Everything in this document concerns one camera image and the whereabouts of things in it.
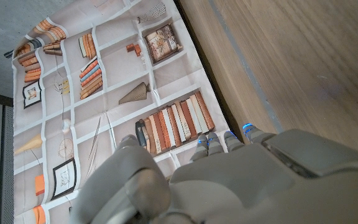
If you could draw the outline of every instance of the stack of books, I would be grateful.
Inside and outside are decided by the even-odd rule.
[[[176,101],[135,124],[139,144],[151,155],[167,152],[215,128],[212,117],[198,91],[187,100]]]
[[[82,57],[88,57],[89,59],[96,56],[96,49],[94,47],[92,34],[84,34],[78,39]]]
[[[43,21],[38,23],[33,28],[33,31],[37,34],[40,34],[40,35],[44,34],[44,35],[48,36],[50,39],[50,42],[52,42],[52,43],[66,39],[66,33],[60,27],[51,25],[48,22],[48,20],[46,20],[46,19],[44,19]],[[41,47],[41,46],[42,46],[42,44],[40,43],[40,41],[38,39],[34,38],[33,40],[30,40],[29,42],[24,44],[21,48],[19,48],[19,50],[17,50],[16,56],[30,52],[34,49]]]
[[[87,98],[98,88],[102,87],[102,70],[100,69],[97,57],[94,57],[81,69],[80,80],[81,100]]]
[[[62,56],[62,49],[60,48],[60,40],[43,47],[45,54]]]
[[[30,40],[29,42],[27,42],[26,44],[24,44],[18,51],[17,54],[18,55],[22,55],[24,53],[30,52],[34,49],[37,49],[39,47],[41,47],[42,44],[38,39],[33,39]]]
[[[24,82],[33,82],[40,79],[41,67],[35,53],[20,58],[18,62],[23,65],[25,69]]]

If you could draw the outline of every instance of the robot finger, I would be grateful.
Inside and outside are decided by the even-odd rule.
[[[219,141],[219,138],[215,133],[210,133],[208,135],[208,144],[209,144],[209,149],[208,149],[209,156],[216,153],[224,152],[221,142]]]
[[[224,142],[226,143],[229,152],[245,146],[231,131],[226,131],[226,133],[224,133]]]
[[[198,137],[196,152],[191,157],[189,163],[204,158],[206,156],[208,156],[208,139],[204,134],[202,134]]]

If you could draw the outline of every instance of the blue led light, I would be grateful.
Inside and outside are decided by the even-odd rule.
[[[246,133],[248,133],[250,130],[252,130],[252,129],[254,129],[254,128],[250,128],[250,129],[248,129],[247,131],[246,131]]]
[[[252,124],[251,123],[245,124],[245,125],[243,125],[242,128],[244,129],[244,128],[248,127],[248,126],[252,126]]]

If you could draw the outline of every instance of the wooden surface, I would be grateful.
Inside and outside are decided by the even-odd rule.
[[[358,150],[358,1],[212,2],[284,130]],[[276,133],[211,3],[180,3],[236,123]]]

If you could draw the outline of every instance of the orange book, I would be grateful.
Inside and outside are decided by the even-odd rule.
[[[56,29],[56,27],[50,28],[50,30],[51,30],[59,39],[63,39],[63,35]]]
[[[44,175],[38,175],[35,177],[35,196],[43,194],[45,192]]]
[[[45,224],[47,222],[45,219],[45,212],[41,205],[34,207],[32,210],[35,215],[35,224]]]
[[[161,150],[164,150],[167,148],[167,146],[165,145],[164,134],[162,133],[161,123],[160,123],[160,118],[158,117],[158,113],[153,114],[153,119],[154,119],[155,127],[157,129],[157,138],[160,141]]]
[[[25,60],[23,62],[23,66],[26,67],[26,66],[32,65],[32,64],[37,63],[37,62],[38,62],[37,57],[32,57],[32,58],[30,58],[28,60]]]
[[[33,70],[29,70],[27,73],[39,72],[39,71],[41,71],[41,68],[36,68],[36,69],[33,69]]]
[[[164,135],[165,146],[169,148],[171,147],[171,142],[169,140],[168,129],[167,125],[165,124],[164,115],[162,114],[162,111],[158,112],[158,118],[160,120],[162,134]]]
[[[92,62],[92,63],[88,66],[88,68],[86,68],[86,69],[84,70],[84,72],[81,72],[80,78],[82,78],[82,77],[84,77],[86,74],[88,74],[88,72],[90,72],[95,66],[97,66],[98,63],[99,63],[99,62],[98,62],[97,60],[95,60],[94,62]]]
[[[19,62],[19,64],[22,64],[25,60],[28,60],[32,57],[35,57],[35,53],[24,56],[24,57],[20,58],[19,60],[17,60],[17,62]]]
[[[81,86],[85,86],[88,82],[90,82],[94,77],[97,77],[98,75],[102,74],[102,70],[99,68],[96,72],[94,72],[90,77],[88,77],[86,80],[81,82]]]
[[[39,75],[41,75],[41,70],[39,70],[38,72],[27,72],[24,77],[30,78],[30,77],[39,76]]]
[[[88,51],[89,45],[88,45],[87,38],[88,38],[88,36],[87,36],[86,34],[84,34],[84,35],[82,36],[82,41],[84,42],[85,54],[86,54],[86,56],[89,58],[90,52]]]
[[[37,76],[34,76],[34,77],[29,77],[29,78],[24,77],[24,82],[37,81],[38,79],[40,79],[40,75],[37,75]]]
[[[88,58],[89,59],[92,59],[91,58],[91,44],[90,44],[90,39],[88,38],[88,35],[87,34],[85,34],[85,39],[86,39],[86,46],[87,46],[87,48],[88,48]]]
[[[100,88],[103,85],[103,82],[99,82],[96,86],[94,86],[92,89],[90,89],[88,92],[86,92],[84,95],[81,96],[81,100],[87,98],[90,96],[90,94],[94,93],[98,88]]]
[[[63,35],[63,38],[66,39],[66,34],[65,34],[65,32],[62,30],[62,28],[56,27],[56,29],[59,30],[59,32]]]
[[[88,40],[89,40],[89,47],[91,49],[91,58],[96,56],[96,49],[94,47],[92,34],[88,34]]]
[[[84,95],[86,92],[90,91],[94,86],[96,86],[97,84],[99,84],[99,82],[102,81],[102,77],[97,78],[92,84],[90,84],[88,87],[86,87],[85,89],[81,90],[80,96]]]

